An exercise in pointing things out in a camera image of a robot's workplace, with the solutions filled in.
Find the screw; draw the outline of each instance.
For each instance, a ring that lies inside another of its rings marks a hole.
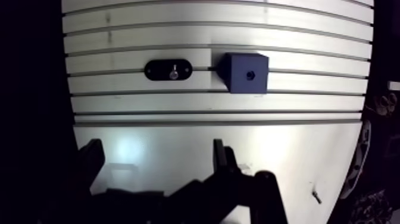
[[[252,81],[252,80],[255,78],[255,73],[254,73],[254,71],[249,71],[249,72],[247,72],[246,78],[247,78],[247,80]]]
[[[179,77],[178,72],[176,71],[176,64],[174,64],[174,69],[172,69],[170,73],[170,79],[176,80]]]
[[[317,200],[318,204],[322,204],[321,198],[318,197],[317,191],[312,191],[312,196]]]

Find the white slatwall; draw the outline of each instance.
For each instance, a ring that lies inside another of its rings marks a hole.
[[[201,164],[211,140],[223,138],[240,162],[277,174],[289,223],[326,223],[360,129],[371,7],[372,0],[62,0],[77,143],[101,138],[106,166],[140,170],[126,176],[132,186],[107,176],[108,186],[171,192],[209,175]],[[210,71],[226,52],[268,56],[268,93],[230,94]],[[187,80],[143,74],[148,61],[175,58],[192,64]],[[164,164],[182,163],[180,155],[201,164]],[[322,205],[308,193],[313,188]],[[242,211],[228,220],[249,223]]]

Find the black oval plate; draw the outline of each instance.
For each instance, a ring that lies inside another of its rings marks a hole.
[[[170,73],[176,66],[177,79],[171,79]],[[153,81],[176,81],[188,79],[193,72],[192,65],[185,59],[152,60],[145,66],[145,75]]]

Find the black cube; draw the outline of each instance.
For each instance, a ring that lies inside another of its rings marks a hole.
[[[225,53],[217,73],[232,94],[266,94],[268,61],[261,54]]]

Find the metal bolt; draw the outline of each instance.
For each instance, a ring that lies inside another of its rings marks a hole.
[[[179,77],[178,72],[176,71],[176,64],[174,64],[174,69],[172,69],[170,73],[170,79],[176,80]]]
[[[247,72],[246,78],[247,78],[247,80],[252,81],[252,80],[255,78],[255,73],[254,73],[254,71],[249,71],[249,72]]]

